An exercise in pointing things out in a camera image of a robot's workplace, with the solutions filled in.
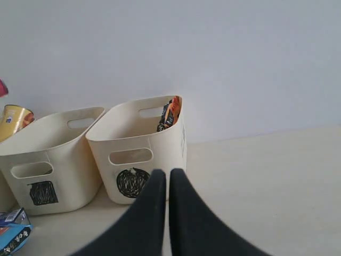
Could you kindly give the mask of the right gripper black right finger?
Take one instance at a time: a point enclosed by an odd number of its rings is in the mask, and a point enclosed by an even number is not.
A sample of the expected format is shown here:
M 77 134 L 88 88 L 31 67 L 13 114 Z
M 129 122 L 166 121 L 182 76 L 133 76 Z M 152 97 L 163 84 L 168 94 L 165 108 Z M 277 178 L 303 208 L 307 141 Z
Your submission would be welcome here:
M 268 255 L 221 221 L 182 169 L 170 173 L 169 232 L 172 255 Z

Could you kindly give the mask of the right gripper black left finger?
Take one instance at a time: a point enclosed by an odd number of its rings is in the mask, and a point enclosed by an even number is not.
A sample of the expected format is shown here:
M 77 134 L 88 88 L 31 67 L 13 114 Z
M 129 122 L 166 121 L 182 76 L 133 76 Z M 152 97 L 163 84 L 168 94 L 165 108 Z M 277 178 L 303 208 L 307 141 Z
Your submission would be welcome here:
M 162 255 L 166 175 L 153 170 L 127 211 L 103 234 L 73 255 Z

